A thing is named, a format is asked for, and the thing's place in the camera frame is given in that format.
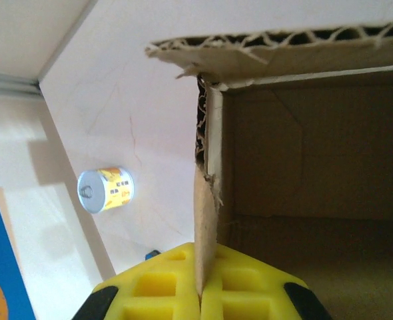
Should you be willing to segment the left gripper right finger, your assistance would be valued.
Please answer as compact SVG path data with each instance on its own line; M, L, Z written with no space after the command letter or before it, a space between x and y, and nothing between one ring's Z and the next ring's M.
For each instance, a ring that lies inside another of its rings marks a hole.
M332 320L301 279L224 245L201 301L200 320Z

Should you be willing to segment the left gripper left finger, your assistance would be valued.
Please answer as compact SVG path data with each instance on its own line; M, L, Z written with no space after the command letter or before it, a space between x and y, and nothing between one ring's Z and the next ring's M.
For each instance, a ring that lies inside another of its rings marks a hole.
M194 257L185 243L99 283L71 320L200 320Z

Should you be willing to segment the small printed yellow can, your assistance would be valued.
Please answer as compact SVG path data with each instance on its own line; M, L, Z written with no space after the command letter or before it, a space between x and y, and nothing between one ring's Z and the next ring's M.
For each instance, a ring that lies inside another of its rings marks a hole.
M134 193L133 178L122 167L84 171L77 179L79 201L91 214L126 205Z

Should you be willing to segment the brown taped cardboard box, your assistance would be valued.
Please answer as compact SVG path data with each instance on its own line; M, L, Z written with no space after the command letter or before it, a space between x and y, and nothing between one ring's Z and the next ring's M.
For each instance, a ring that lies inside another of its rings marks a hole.
M332 320L393 320L393 22L146 53L198 81L198 282L224 245L303 280Z

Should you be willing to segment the aluminium frame post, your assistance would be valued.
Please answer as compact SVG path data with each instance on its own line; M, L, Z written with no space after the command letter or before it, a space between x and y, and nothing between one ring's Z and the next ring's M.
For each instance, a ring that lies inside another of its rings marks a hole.
M0 73L0 95L43 97L39 81Z

